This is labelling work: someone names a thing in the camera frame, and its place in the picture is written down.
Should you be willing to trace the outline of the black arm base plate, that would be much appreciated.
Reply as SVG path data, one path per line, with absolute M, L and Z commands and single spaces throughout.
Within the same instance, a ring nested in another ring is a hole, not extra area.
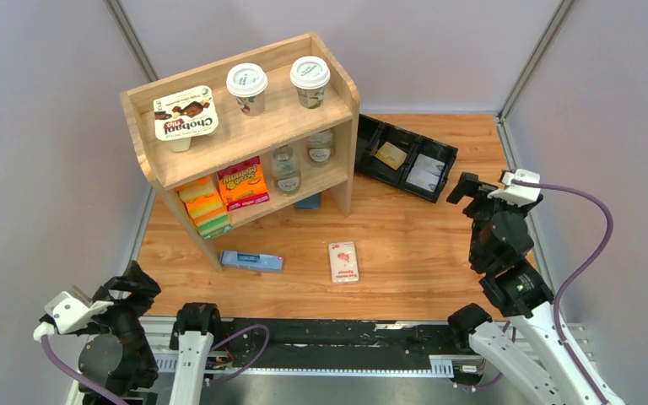
M 473 355 L 468 337 L 483 322 L 450 317 L 444 324 L 394 328 L 392 322 L 234 318 L 215 327 L 215 340 L 235 366 L 302 370 L 424 370 L 432 355 Z

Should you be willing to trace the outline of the blue leather card holder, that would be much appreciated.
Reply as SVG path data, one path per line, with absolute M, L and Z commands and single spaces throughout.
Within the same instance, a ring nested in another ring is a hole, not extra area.
M 318 210 L 321 207 L 321 194 L 317 193 L 294 204 L 297 210 Z

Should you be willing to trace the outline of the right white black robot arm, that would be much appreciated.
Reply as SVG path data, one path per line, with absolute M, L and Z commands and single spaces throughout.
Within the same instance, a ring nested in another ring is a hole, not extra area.
M 574 339 L 560 312 L 563 292 L 607 246 L 613 217 L 607 206 L 592 195 L 561 186 L 560 191 L 583 197 L 597 205 L 605 219 L 602 241 L 558 292 L 553 292 L 540 272 L 527 260 L 534 242 L 527 215 L 542 200 L 543 184 L 537 173 L 506 170 L 500 186 L 480 181 L 473 173 L 461 174 L 447 202 L 470 197 L 464 214 L 472 220 L 468 261 L 481 275 L 484 295 L 526 339 L 532 359 L 512 341 L 479 305 L 467 305 L 448 318 L 447 340 L 458 353 L 481 355 L 510 380 L 531 402 L 538 404 L 622 404 L 621 396 L 607 384 Z

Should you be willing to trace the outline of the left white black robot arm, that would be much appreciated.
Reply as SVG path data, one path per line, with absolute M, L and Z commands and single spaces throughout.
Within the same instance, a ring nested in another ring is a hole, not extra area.
M 154 402 L 151 391 L 159 376 L 154 351 L 141 324 L 161 292 L 160 286 L 135 261 L 121 276 L 109 279 L 88 299 L 97 311 L 86 323 L 91 336 L 78 358 L 85 377 L 78 389 L 85 404 L 116 404 L 127 398 Z M 170 349 L 178 354 L 172 404 L 197 404 L 211 349 L 224 339 L 219 310 L 214 304 L 190 303 L 177 313 Z

